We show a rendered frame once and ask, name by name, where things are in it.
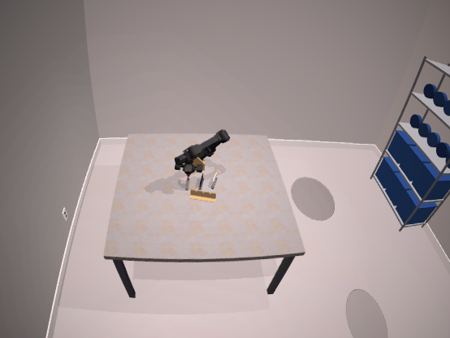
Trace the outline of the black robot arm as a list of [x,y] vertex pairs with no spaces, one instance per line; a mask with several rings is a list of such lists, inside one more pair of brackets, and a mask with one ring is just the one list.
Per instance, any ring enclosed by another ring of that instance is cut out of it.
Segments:
[[[220,143],[225,143],[229,141],[229,139],[230,137],[225,129],[219,130],[213,137],[202,142],[201,144],[190,145],[186,150],[184,150],[184,154],[175,157],[175,163],[179,166],[187,161],[191,162],[197,157],[203,161],[203,158],[206,156],[210,157],[214,154],[216,147]],[[195,171],[193,163],[185,164],[184,171],[185,174],[192,174]]]

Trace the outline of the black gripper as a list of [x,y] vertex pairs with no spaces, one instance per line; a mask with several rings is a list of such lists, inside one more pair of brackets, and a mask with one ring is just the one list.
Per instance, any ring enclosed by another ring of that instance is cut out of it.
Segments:
[[[191,162],[186,162],[185,164],[192,164],[193,163],[193,160],[191,161]],[[181,164],[181,165],[177,165],[177,164],[175,164],[175,170],[180,170],[180,168],[182,167],[183,168],[183,171],[184,171],[184,169],[185,169],[185,164]],[[202,173],[202,168],[203,168],[203,166],[201,165],[201,164],[197,164],[197,166],[195,166],[195,165],[193,165],[193,167],[195,167],[195,170],[196,170],[196,172],[200,172],[200,173]]]

